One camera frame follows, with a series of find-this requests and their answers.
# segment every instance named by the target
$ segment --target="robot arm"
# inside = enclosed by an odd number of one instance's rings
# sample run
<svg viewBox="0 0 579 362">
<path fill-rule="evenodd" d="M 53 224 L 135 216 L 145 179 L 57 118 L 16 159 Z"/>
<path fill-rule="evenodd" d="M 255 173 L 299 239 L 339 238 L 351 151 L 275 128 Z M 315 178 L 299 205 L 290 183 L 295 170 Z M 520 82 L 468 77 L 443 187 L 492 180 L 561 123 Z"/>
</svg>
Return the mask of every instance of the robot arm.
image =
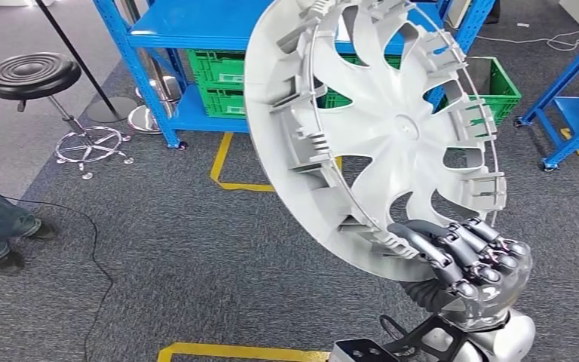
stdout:
<svg viewBox="0 0 579 362">
<path fill-rule="evenodd" d="M 522 360 L 532 346 L 535 326 L 511 305 L 532 268 L 527 244 L 503 238 L 478 218 L 446 228 L 413 220 L 390 225 L 388 230 L 405 238 L 433 269 L 435 279 L 401 283 L 433 315 L 402 339 L 382 347 L 367 339 L 337 342 L 331 360 L 347 360 L 349 351 L 356 352 L 351 360 L 358 362 L 372 353 L 380 360 L 398 360 L 399 353 L 412 349 L 431 361 Z"/>
</svg>

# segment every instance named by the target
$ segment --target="gray carpet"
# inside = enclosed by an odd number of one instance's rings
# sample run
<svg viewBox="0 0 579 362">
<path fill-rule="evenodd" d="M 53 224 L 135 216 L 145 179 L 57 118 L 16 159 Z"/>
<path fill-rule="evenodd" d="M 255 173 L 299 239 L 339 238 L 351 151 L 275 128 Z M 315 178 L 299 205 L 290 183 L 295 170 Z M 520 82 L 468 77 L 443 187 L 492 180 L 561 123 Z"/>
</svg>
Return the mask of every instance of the gray carpet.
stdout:
<svg viewBox="0 0 579 362">
<path fill-rule="evenodd" d="M 503 23 L 484 35 L 534 38 L 577 30 L 555 2 L 508 3 Z M 531 27 L 517 28 L 518 22 Z M 517 115 L 574 53 L 478 41 L 470 55 L 501 60 L 524 95 Z M 114 94 L 131 88 L 122 66 L 106 82 Z M 571 92 L 579 93 L 579 79 Z M 561 170 L 543 173 L 536 164 L 549 143 L 539 127 L 515 130 L 511 119 L 498 143 L 510 193 L 498 226 L 529 242 L 536 259 L 518 303 L 538 327 L 527 360 L 579 361 L 579 159 L 571 156 Z M 126 145 L 135 164 L 95 164 L 87 182 L 49 160 L 25 195 L 82 210 L 100 226 L 97 256 L 115 286 L 90 338 L 92 360 L 154 361 L 175 341 L 328 350 L 336 339 L 385 341 L 376 320 L 381 313 L 408 328 L 425 318 L 396 283 L 318 246 L 275 194 L 227 192 L 214 184 L 208 173 L 221 134 L 181 138 L 189 150 L 136 135 Z M 262 181 L 247 137 L 235 137 L 231 152 L 225 181 Z M 61 235 L 49 243 L 18 243 L 26 272 L 0 277 L 0 361 L 80 361 L 107 288 L 90 260 L 92 229 L 74 213 L 31 207 L 59 225 Z"/>
</svg>

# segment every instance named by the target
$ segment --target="stool base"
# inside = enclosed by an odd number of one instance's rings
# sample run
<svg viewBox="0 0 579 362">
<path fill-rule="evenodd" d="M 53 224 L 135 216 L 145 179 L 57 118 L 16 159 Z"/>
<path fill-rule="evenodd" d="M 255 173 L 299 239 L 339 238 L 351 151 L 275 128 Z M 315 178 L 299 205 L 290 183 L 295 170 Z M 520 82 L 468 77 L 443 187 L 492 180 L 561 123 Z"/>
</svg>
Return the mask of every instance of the stool base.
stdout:
<svg viewBox="0 0 579 362">
<path fill-rule="evenodd" d="M 100 161 L 112 155 L 120 155 L 125 164 L 134 163 L 134 159 L 128 157 L 119 150 L 123 142 L 130 140 L 118 130 L 109 127 L 85 127 L 82 133 L 70 132 L 63 136 L 54 149 L 57 155 L 57 163 L 78 164 L 82 179 L 91 179 L 93 174 L 85 170 L 85 164 Z M 69 146 L 70 143 L 79 143 L 78 146 Z"/>
</svg>

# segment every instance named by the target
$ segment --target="black cable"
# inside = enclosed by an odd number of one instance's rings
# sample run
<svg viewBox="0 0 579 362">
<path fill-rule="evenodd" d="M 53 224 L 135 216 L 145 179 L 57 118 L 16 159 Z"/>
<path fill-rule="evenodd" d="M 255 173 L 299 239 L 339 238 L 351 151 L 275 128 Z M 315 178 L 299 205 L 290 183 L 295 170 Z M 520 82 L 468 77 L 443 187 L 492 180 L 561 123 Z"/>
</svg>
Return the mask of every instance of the black cable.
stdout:
<svg viewBox="0 0 579 362">
<path fill-rule="evenodd" d="M 381 327 L 383 327 L 383 330 L 389 335 L 389 337 L 391 337 L 394 340 L 394 342 L 399 342 L 401 339 L 405 338 L 409 334 L 409 332 L 407 332 L 407 330 L 403 326 L 398 324 L 392 317 L 386 314 L 381 314 L 378 317 L 378 322 L 380 322 Z M 394 333 L 394 331 L 390 327 L 397 330 L 398 333 L 400 333 L 402 336 L 397 336 L 396 333 Z M 398 357 L 411 357 L 418 353 L 418 348 L 406 345 L 399 350 L 392 351 L 391 353 L 395 354 Z"/>
<path fill-rule="evenodd" d="M 97 268 L 101 271 L 101 273 L 103 273 L 106 276 L 106 278 L 108 279 L 109 285 L 108 285 L 108 288 L 106 289 L 106 292 L 103 294 L 103 297 L 101 297 L 101 301 L 99 302 L 99 307 L 96 309 L 96 314 L 94 315 L 94 320 L 92 321 L 92 324 L 90 325 L 90 329 L 87 330 L 87 333 L 85 334 L 85 338 L 83 339 L 83 361 L 84 362 L 90 362 L 90 358 L 87 356 L 87 341 L 90 338 L 90 334 L 92 334 L 94 327 L 97 325 L 97 321 L 99 320 L 99 315 L 101 313 L 101 309 L 103 309 L 103 304 L 105 303 L 105 301 L 109 295 L 110 290 L 112 290 L 112 288 L 114 287 L 114 278 L 112 278 L 112 276 L 99 264 L 99 261 L 97 260 L 97 246 L 99 244 L 99 228 L 98 228 L 97 224 L 86 213 L 83 213 L 79 210 L 75 210 L 75 209 L 72 209 L 71 207 L 67 207 L 64 205 L 53 204 L 51 202 L 45 202 L 45 201 L 32 201 L 32 200 L 23 200 L 20 198 L 9 198 L 8 196 L 4 196 L 1 194 L 0 194 L 0 197 L 8 199 L 8 200 L 13 200 L 13 201 L 28 202 L 30 204 L 40 204 L 40 205 L 49 205 L 49 206 L 59 207 L 59 208 L 62 208 L 62 209 L 65 209 L 65 210 L 68 210 L 68 211 L 71 211 L 73 213 L 77 213 L 77 214 L 83 216 L 85 219 L 87 219 L 87 221 L 90 222 L 90 224 L 92 224 L 92 229 L 94 230 L 94 236 L 93 236 L 92 252 L 90 253 L 90 258 L 92 259 L 92 262 L 94 262 L 94 264 L 97 266 Z"/>
</svg>

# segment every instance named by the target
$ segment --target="blue metal shelf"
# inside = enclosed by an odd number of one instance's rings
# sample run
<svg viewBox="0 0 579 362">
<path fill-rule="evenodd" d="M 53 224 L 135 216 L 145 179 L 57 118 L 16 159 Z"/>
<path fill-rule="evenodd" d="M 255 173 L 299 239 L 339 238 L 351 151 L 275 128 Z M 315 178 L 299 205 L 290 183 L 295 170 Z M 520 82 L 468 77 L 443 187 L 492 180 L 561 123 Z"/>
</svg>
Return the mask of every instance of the blue metal shelf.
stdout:
<svg viewBox="0 0 579 362">
<path fill-rule="evenodd" d="M 127 41 L 137 48 L 182 48 L 244 51 L 250 34 L 260 15 L 271 0 L 158 0 L 130 29 Z M 443 21 L 435 3 L 418 4 L 437 26 Z M 213 17 L 208 18 L 211 9 Z M 417 11 L 410 11 L 409 19 L 429 31 L 433 27 Z M 349 41 L 336 45 L 341 53 L 353 53 Z M 392 39 L 387 54 L 400 54 L 403 39 L 400 35 Z"/>
<path fill-rule="evenodd" d="M 193 84 L 187 85 L 181 59 L 174 49 L 243 51 L 259 16 L 272 1 L 148 0 L 150 8 L 136 24 L 128 26 L 114 0 L 93 0 L 146 105 L 152 110 L 163 131 L 168 147 L 180 144 L 175 130 L 247 132 L 243 119 L 211 118 L 205 114 L 198 89 Z M 418 6 L 438 27 L 443 27 L 443 18 L 450 3 L 451 0 L 438 0 L 418 3 Z M 463 25 L 455 35 L 465 53 L 493 4 L 494 0 L 473 0 Z M 410 12 L 409 19 L 433 31 L 433 26 L 417 11 Z M 337 42 L 336 47 L 340 53 L 354 52 L 349 41 Z M 138 48 L 145 48 L 150 54 L 156 54 L 150 51 L 152 48 L 167 49 L 168 63 L 171 65 L 165 66 L 165 69 L 174 71 L 173 75 L 179 79 L 184 90 L 184 96 L 172 118 L 167 117 L 149 85 L 149 75 L 136 53 Z M 397 36 L 388 44 L 385 53 L 401 54 L 402 49 L 403 40 Z M 428 100 L 438 104 L 442 97 L 442 90 L 435 89 Z"/>
<path fill-rule="evenodd" d="M 205 113 L 196 84 L 190 84 L 167 122 L 175 130 L 208 130 L 247 133 L 247 122 L 241 118 L 216 118 Z"/>
<path fill-rule="evenodd" d="M 579 54 L 565 68 L 565 71 L 547 88 L 547 91 L 529 108 L 529 110 L 516 121 L 516 126 L 531 125 L 537 119 L 543 129 L 545 129 L 550 140 L 553 142 L 554 150 L 546 158 L 543 158 L 545 170 L 554 170 L 558 163 L 579 149 L 579 97 L 558 97 L 567 84 L 569 84 L 579 73 Z M 562 140 L 556 132 L 556 128 L 551 124 L 550 119 L 545 114 L 548 106 L 555 106 L 565 124 L 570 130 L 571 137 Z"/>
</svg>

